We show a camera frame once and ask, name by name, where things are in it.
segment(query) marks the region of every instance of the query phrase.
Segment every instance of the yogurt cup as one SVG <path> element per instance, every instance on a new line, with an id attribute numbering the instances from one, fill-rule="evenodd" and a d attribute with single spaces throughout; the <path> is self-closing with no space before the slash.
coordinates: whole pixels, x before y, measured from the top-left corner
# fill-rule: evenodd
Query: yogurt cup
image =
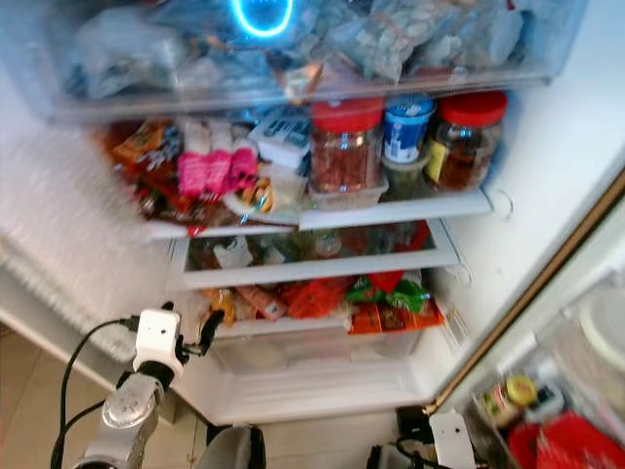
<path id="1" fill-rule="evenodd" d="M 423 95 L 391 100 L 385 112 L 384 157 L 393 163 L 414 163 L 435 110 L 434 102 Z"/>

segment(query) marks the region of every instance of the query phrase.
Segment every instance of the refrigerator drawer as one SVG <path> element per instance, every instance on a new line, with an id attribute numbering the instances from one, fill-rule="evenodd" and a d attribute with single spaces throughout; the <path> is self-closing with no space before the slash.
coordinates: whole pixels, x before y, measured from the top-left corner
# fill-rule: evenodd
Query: refrigerator drawer
<path id="1" fill-rule="evenodd" d="M 294 236 L 177 240 L 168 289 L 267 284 L 458 263 L 440 220 L 300 232 Z M 220 269 L 220 265 L 232 267 Z"/>
<path id="2" fill-rule="evenodd" d="M 217 339 L 212 356 L 232 374 L 279 372 L 302 366 L 384 362 L 408 357 L 419 331 L 348 335 L 342 327 Z"/>
<path id="3" fill-rule="evenodd" d="M 41 115 L 80 124 L 509 88 L 560 73 L 585 4 L 8 0 L 0 55 Z"/>

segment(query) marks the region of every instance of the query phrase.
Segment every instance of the red lid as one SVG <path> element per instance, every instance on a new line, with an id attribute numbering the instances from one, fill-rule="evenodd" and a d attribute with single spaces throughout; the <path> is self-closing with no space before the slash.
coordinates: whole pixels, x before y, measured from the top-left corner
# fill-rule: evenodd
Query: red lid
<path id="1" fill-rule="evenodd" d="M 447 122 L 469 127 L 492 125 L 506 113 L 508 98 L 500 91 L 457 95 L 440 100 L 440 116 Z"/>
<path id="2" fill-rule="evenodd" d="M 384 100 L 330 101 L 312 103 L 312 122 L 318 129 L 333 134 L 362 132 L 382 121 Z"/>

